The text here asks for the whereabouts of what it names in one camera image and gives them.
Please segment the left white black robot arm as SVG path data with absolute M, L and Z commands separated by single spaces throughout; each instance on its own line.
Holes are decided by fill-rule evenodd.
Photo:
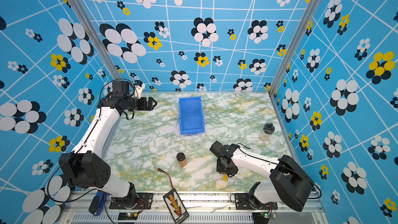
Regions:
M 132 208 L 138 202 L 133 183 L 113 175 L 104 161 L 112 132 L 120 117 L 127 112 L 152 111 L 157 106 L 152 97 L 104 97 L 98 103 L 94 121 L 70 153 L 59 158 L 60 168 L 68 183 L 82 189 L 96 189 L 110 195 L 119 206 Z

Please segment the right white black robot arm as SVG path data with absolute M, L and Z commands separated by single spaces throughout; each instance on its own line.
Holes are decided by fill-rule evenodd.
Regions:
M 242 203 L 253 210 L 261 210 L 271 203 L 282 202 L 296 212 L 301 212 L 310 199 L 315 183 L 302 167 L 288 155 L 271 158 L 253 153 L 239 144 L 223 145 L 215 141 L 210 152 L 217 158 L 216 171 L 233 177 L 239 169 L 247 169 L 268 182 L 256 182 L 242 200 L 235 197 L 235 204 Z

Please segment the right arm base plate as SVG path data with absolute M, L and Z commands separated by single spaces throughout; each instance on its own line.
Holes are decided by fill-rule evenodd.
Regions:
M 235 193 L 232 197 L 231 201 L 235 204 L 237 210 L 271 211 L 278 209 L 276 202 L 261 203 L 249 193 Z

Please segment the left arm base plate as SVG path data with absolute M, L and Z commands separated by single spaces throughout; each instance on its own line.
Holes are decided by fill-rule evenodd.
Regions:
M 124 198 L 111 198 L 110 209 L 151 209 L 154 194 L 152 192 L 138 192 Z

